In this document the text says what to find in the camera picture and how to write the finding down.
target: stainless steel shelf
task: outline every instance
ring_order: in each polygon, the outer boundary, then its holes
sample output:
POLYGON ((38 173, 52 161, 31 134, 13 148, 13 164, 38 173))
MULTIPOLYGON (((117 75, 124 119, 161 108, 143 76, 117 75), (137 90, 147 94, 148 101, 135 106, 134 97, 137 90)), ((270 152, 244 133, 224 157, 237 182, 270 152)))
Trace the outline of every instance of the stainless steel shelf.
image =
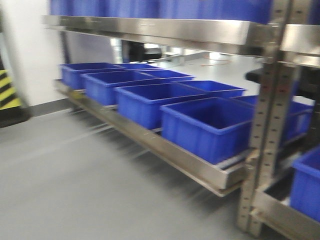
POLYGON ((320 222, 288 206, 290 185, 258 188, 251 215, 291 240, 320 239, 320 222))
POLYGON ((43 17, 48 28, 186 49, 260 56, 268 25, 236 20, 190 20, 54 16, 43 17))
POLYGON ((288 24, 281 50, 285 63, 320 68, 320 25, 288 24))
POLYGON ((246 175, 243 160, 248 155, 248 150, 212 165, 167 141, 155 131, 145 129, 122 117, 115 111, 114 106, 102 106, 87 98, 82 92, 71 90, 59 80, 55 81, 55 85, 73 104, 110 124, 217 196, 224 197, 241 186, 246 175))

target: gray floor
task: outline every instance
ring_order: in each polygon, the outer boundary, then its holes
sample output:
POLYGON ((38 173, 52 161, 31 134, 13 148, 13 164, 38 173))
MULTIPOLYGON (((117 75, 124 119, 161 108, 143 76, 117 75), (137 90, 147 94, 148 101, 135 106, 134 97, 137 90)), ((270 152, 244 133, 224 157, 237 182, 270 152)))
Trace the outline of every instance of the gray floor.
POLYGON ((216 197, 86 112, 0 137, 1 240, 251 239, 235 226, 239 192, 216 197))

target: perforated metal post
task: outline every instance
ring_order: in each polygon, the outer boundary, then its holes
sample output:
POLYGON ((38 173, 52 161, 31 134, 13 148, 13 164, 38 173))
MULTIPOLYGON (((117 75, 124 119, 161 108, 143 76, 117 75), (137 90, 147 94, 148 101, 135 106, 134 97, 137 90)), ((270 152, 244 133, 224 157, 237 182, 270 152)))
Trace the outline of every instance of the perforated metal post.
POLYGON ((268 129, 269 116, 274 100, 274 93, 277 83, 277 76, 281 68, 278 63, 281 60, 280 44, 282 42, 285 25, 288 22, 292 0, 275 0, 272 8, 272 26, 270 39, 265 47, 263 75, 260 80, 260 93, 255 110, 255 117, 250 138, 250 147, 254 148, 252 154, 246 159, 247 178, 243 182, 238 210, 238 226, 247 232, 251 222, 256 225, 256 232, 259 234, 261 223, 250 215, 255 189, 258 186, 261 158, 265 147, 265 139, 268 129))
POLYGON ((256 150, 246 160, 248 177, 243 183, 238 215, 239 227, 256 237, 261 232, 262 223, 251 216, 252 201, 255 190, 268 186, 274 177, 292 89, 300 70, 280 63, 283 59, 280 46, 286 24, 305 23, 311 5, 311 0, 274 3, 273 22, 276 23, 270 23, 274 27, 273 40, 265 48, 264 73, 251 133, 250 146, 256 150))

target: blue crate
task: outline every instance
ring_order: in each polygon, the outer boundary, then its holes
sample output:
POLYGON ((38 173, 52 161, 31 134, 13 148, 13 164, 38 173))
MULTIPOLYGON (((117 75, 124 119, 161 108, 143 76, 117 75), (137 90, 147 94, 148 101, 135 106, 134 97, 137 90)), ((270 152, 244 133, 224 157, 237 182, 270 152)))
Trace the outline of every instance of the blue crate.
POLYGON ((199 5, 199 19, 219 18, 220 0, 201 0, 199 5))
POLYGON ((159 17, 162 19, 212 19, 213 0, 161 0, 159 17))
POLYGON ((252 107, 213 97, 162 106, 162 136, 218 164, 249 147, 252 107))
POLYGON ((73 15, 72 0, 50 0, 50 14, 59 16, 73 15))
POLYGON ((162 0, 164 19, 242 20, 267 24, 273 0, 162 0))
POLYGON ((216 19, 267 24, 273 0, 217 0, 216 19))
POLYGON ((178 0, 175 19, 199 19, 202 0, 178 0))
POLYGON ((111 18, 132 18, 135 0, 107 0, 106 16, 111 18))
POLYGON ((130 71, 163 70, 163 68, 146 63, 122 63, 117 65, 130 71))
POLYGON ((73 0, 73 15, 105 17, 106 0, 73 0))
POLYGON ((308 24, 319 25, 320 24, 320 0, 313 0, 311 11, 308 18, 308 24))
POLYGON ((181 73, 178 71, 172 71, 172 70, 143 70, 140 71, 141 73, 150 74, 152 76, 155 76, 160 79, 175 79, 176 81, 187 81, 192 80, 195 77, 192 75, 188 75, 185 73, 181 73))
POLYGON ((161 127, 160 106, 205 97, 203 91, 177 84, 120 87, 116 91, 118 112, 146 129, 161 127))
POLYGON ((104 106, 117 104, 115 88, 160 84, 163 81, 138 71, 103 72, 83 75, 85 94, 104 106))
POLYGON ((177 0, 161 0, 159 3, 159 18, 175 19, 177 15, 177 0))
POLYGON ((85 88, 82 74, 123 71, 124 68, 107 62, 73 63, 60 65, 62 82, 74 90, 85 88))
POLYGON ((245 89, 240 87, 231 86, 211 80, 177 81, 175 83, 201 89, 205 91, 206 94, 210 97, 233 98, 242 96, 244 91, 246 91, 245 89))
POLYGON ((301 156, 293 167, 290 206, 320 222, 320 147, 301 156))
POLYGON ((159 17, 159 1, 161 0, 134 0, 132 17, 157 19, 159 17))
MULTIPOLYGON (((255 107, 258 102, 258 96, 240 96, 234 97, 233 100, 255 107)), ((283 131, 282 143, 307 132, 311 121, 312 109, 313 106, 295 101, 291 102, 283 131)))

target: yellow and black hazard stripe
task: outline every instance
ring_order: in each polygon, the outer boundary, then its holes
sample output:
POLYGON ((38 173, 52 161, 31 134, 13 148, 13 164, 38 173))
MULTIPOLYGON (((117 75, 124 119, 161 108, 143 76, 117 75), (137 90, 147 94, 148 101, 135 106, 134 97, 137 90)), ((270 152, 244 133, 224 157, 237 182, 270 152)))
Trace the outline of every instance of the yellow and black hazard stripe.
POLYGON ((6 70, 0 71, 0 111, 21 106, 6 70))

